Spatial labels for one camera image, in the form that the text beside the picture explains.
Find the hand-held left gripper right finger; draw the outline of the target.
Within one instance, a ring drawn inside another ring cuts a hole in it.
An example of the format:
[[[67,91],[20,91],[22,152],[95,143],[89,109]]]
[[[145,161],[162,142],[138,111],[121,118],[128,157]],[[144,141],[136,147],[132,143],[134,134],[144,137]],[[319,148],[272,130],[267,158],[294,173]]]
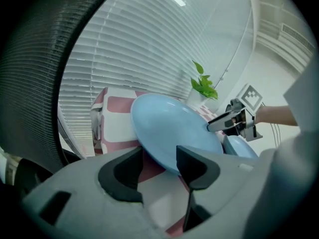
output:
[[[189,187],[183,235],[243,236],[271,162],[271,149],[252,159],[177,146],[177,167]]]

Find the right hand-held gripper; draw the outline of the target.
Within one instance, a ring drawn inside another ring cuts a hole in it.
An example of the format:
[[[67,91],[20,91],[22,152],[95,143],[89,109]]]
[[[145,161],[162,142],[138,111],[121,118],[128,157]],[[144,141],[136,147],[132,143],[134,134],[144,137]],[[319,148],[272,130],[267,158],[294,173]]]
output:
[[[238,132],[247,142],[262,138],[256,130],[256,113],[262,104],[262,96],[250,84],[244,85],[236,98],[230,101],[227,111],[208,123],[210,132]]]

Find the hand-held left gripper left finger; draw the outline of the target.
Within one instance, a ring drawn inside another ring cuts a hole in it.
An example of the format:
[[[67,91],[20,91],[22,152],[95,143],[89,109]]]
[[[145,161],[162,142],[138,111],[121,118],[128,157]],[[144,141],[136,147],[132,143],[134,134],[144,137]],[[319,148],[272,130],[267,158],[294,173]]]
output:
[[[53,239],[160,239],[137,190],[143,150],[74,162],[33,189],[22,206]]]

